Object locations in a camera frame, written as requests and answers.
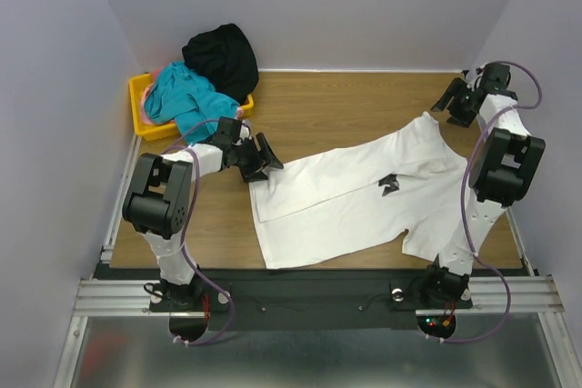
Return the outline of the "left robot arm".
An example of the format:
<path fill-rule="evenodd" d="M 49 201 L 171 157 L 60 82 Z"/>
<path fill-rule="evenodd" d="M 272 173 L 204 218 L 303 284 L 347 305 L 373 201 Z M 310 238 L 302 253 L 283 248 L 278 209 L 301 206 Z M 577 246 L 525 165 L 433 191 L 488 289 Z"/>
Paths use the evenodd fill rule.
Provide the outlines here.
<path fill-rule="evenodd" d="M 122 207 L 123 219 L 150 245 L 160 270 L 157 284 L 146 284 L 154 311 L 191 311 L 205 303 L 204 280 L 186 248 L 186 230 L 199 193 L 200 179 L 236 167 L 246 183 L 282 170 L 262 133 L 251 134 L 243 121 L 221 117 L 202 141 L 174 144 L 164 154 L 141 154 Z"/>

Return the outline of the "white t shirt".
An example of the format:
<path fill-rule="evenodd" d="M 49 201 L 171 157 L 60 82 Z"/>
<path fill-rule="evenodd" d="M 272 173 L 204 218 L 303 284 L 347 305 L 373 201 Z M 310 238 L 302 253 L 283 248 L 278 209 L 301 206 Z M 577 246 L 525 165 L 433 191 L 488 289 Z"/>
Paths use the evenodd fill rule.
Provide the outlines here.
<path fill-rule="evenodd" d="M 374 141 L 270 170 L 249 185 L 266 267 L 319 264 L 398 236 L 403 254 L 432 261 L 460 223 L 466 167 L 422 114 Z"/>

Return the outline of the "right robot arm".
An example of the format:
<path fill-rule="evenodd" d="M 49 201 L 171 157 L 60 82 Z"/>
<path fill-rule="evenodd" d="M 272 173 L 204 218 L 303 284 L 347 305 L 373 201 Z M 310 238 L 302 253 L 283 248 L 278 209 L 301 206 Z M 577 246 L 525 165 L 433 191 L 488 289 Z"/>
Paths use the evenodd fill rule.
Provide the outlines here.
<path fill-rule="evenodd" d="M 469 300 L 469 277 L 483 242 L 507 208 L 525 197 L 546 150 L 520 118 L 524 106 L 509 88 L 514 67 L 510 61 L 482 65 L 473 79 L 454 79 L 432 107 L 448 111 L 453 125 L 478 121 L 481 134 L 462 176 L 461 223 L 418 285 L 429 306 Z"/>

